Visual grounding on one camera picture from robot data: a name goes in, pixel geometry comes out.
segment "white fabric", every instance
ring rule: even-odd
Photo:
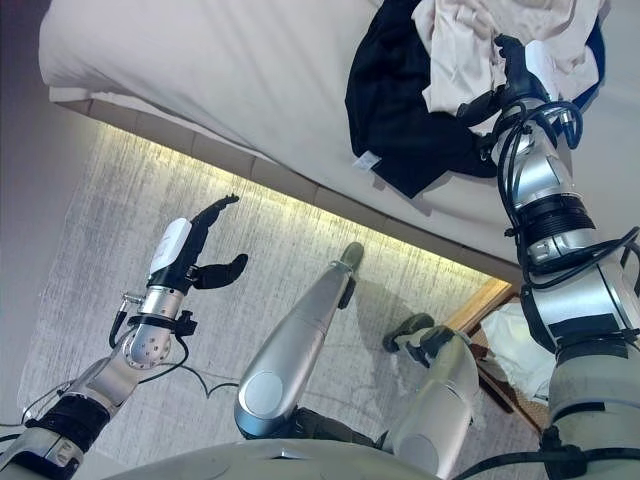
[[[509,384],[529,400],[547,398],[556,360],[531,338],[520,304],[503,305],[482,320],[481,325]]]
[[[66,90],[67,101],[101,98],[215,132],[393,218],[513,261],[495,180],[445,174],[408,201],[353,167],[343,100],[380,3],[53,0],[40,67],[57,98]],[[605,21],[607,84],[573,153],[576,184],[605,238],[637,222],[640,162],[629,159],[640,70],[629,59],[640,42],[639,6],[619,0]]]
[[[554,83],[574,99],[598,81],[585,47],[604,0],[422,0],[412,18],[431,57],[431,84],[422,92],[429,111],[456,114],[505,83],[504,59],[493,39],[500,33],[523,45],[543,40],[554,60]],[[491,131],[484,122],[473,131]]]

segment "white cloth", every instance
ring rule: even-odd
[[[520,304],[502,306],[487,316],[481,325],[489,348],[509,384],[529,400],[543,401],[547,398],[556,360],[552,353],[531,338]]]
[[[422,0],[412,18],[431,57],[431,84],[422,95],[430,112],[456,114],[505,83],[500,33],[523,45],[542,40],[553,59],[562,98],[572,100],[598,81],[585,46],[604,0]],[[493,121],[472,128],[486,133]]]

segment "beige cloth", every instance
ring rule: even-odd
[[[456,114],[505,83],[504,59],[493,39],[500,33],[523,45],[543,40],[562,98],[574,99],[598,81],[585,46],[604,0],[422,0],[412,18],[431,57],[431,84],[422,95],[430,112]],[[472,130],[485,133],[494,119]]]

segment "bed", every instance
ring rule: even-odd
[[[380,3],[53,0],[40,67],[53,102],[518,282],[495,180],[445,174],[410,200],[353,167],[346,82]],[[638,220],[639,13],[603,12],[607,76],[569,160],[607,237]]]

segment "gray rug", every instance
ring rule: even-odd
[[[414,312],[445,321],[487,277],[315,207],[122,131],[104,127],[75,193],[51,270],[20,389],[28,403],[108,354],[107,335],[125,290],[143,292],[156,244],[174,218],[240,196],[211,228],[200,263],[249,254],[232,286],[189,294],[199,321],[188,364],[211,384],[238,379],[274,325],[329,261],[365,246],[355,301],[339,311],[302,405],[377,437],[410,401],[425,371],[386,354],[385,331]],[[175,347],[173,358],[180,356]],[[185,371],[142,385],[95,448],[129,465],[239,440],[234,389],[206,400]],[[458,468],[535,448],[533,432],[478,396]],[[532,467],[483,478],[534,478]]]

